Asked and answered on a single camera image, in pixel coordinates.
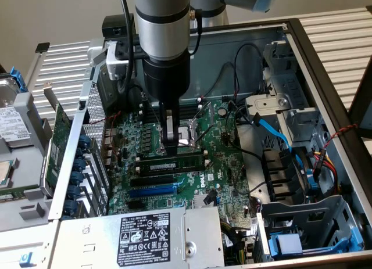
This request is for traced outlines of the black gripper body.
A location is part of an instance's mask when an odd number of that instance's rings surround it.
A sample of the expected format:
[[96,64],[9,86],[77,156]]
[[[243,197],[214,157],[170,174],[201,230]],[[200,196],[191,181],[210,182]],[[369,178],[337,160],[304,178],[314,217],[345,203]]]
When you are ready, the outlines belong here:
[[144,59],[142,66],[149,94],[162,104],[178,104],[190,84],[190,55],[165,61]]

